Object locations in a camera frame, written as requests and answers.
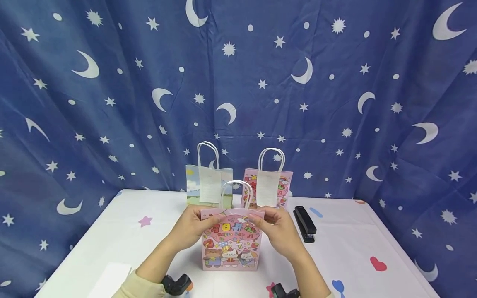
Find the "stapler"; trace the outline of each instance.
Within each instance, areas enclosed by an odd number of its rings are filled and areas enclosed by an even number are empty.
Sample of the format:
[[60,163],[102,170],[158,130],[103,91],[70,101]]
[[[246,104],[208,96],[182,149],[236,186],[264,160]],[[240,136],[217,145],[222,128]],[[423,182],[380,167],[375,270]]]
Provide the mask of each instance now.
[[172,296],[180,296],[186,290],[192,290],[193,287],[192,280],[190,280],[187,274],[183,274],[177,281],[174,281],[172,277],[166,275],[162,280],[161,284],[164,285],[166,293]]
[[275,298],[298,298],[300,292],[297,289],[293,289],[290,293],[285,292],[281,284],[276,284],[271,288],[271,292]]
[[312,222],[310,215],[303,206],[296,206],[293,215],[297,220],[298,228],[305,243],[315,242],[314,234],[316,234],[315,224]]

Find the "white paper handle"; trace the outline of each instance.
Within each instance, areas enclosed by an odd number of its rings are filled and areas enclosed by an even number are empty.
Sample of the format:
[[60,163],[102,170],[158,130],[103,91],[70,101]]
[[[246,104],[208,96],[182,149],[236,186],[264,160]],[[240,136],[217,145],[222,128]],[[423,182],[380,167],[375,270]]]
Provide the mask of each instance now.
[[208,142],[208,141],[203,141],[203,142],[200,142],[197,144],[197,165],[200,166],[200,147],[202,147],[202,145],[205,145],[207,147],[209,147],[210,149],[214,150],[214,153],[215,153],[215,162],[216,162],[216,169],[218,170],[218,150],[217,148],[214,146],[214,144],[212,144],[211,142]]
[[250,184],[248,184],[247,182],[245,181],[242,181],[242,180],[232,180],[232,181],[229,181],[229,182],[225,182],[224,185],[222,185],[222,194],[220,195],[220,202],[218,203],[218,207],[220,209],[223,209],[224,208],[224,192],[225,192],[225,186],[227,184],[234,184],[234,183],[238,183],[238,184],[242,184],[243,187],[246,187],[247,188],[247,192],[248,192],[248,196],[247,196],[247,203],[245,204],[245,209],[248,209],[250,207],[250,202],[251,202],[251,196],[252,196],[252,187],[250,186]]
[[281,164],[280,164],[280,168],[278,168],[278,171],[281,172],[283,170],[284,165],[285,165],[285,153],[283,153],[283,151],[281,149],[278,149],[278,148],[265,148],[265,149],[263,149],[263,151],[259,155],[259,171],[261,171],[262,168],[263,168],[263,157],[265,156],[265,153],[268,150],[273,150],[273,151],[276,151],[280,154]]

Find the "human hand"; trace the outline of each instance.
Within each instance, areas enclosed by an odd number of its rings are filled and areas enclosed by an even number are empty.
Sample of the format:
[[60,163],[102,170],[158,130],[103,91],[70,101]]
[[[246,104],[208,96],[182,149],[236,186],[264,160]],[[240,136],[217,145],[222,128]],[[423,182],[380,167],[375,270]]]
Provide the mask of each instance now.
[[265,219],[253,214],[249,218],[267,234],[271,245],[279,254],[291,262],[302,250],[306,251],[290,214],[283,207],[276,209],[265,206],[258,207],[257,210],[265,211]]
[[165,239],[174,251],[179,252],[193,246],[205,230],[224,219],[225,216],[220,215],[200,220],[200,211],[210,208],[210,206],[187,206]]

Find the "white tablecloth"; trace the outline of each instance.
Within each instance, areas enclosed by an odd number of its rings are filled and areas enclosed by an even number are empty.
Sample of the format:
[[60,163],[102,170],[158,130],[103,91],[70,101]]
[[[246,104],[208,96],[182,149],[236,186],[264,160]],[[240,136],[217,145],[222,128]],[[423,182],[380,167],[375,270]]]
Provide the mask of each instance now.
[[[234,195],[235,206],[239,200]],[[333,287],[333,280],[344,284],[346,297],[438,298],[368,204],[290,198],[288,210],[292,212],[295,206],[304,206],[317,227],[316,242],[305,246],[337,298],[341,295]],[[185,207],[183,192],[122,190],[36,298],[86,298],[108,263],[138,267],[168,234]],[[322,217],[312,213],[310,207]],[[151,225],[141,227],[138,221],[144,216],[153,218]],[[168,272],[174,279],[183,273],[190,276],[194,282],[191,298],[267,298],[266,287],[272,282],[282,283],[286,291],[297,288],[291,266],[265,235],[256,272],[202,271],[200,245],[198,242],[179,253]],[[385,263],[387,270],[375,270],[371,257]]]

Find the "beige sleeve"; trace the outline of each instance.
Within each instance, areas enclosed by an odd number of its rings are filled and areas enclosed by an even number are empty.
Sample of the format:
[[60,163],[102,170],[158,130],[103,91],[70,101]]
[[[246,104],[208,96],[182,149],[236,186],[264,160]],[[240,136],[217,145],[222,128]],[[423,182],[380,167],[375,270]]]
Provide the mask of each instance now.
[[111,298],[164,298],[165,295],[162,284],[145,280],[137,276],[134,270]]

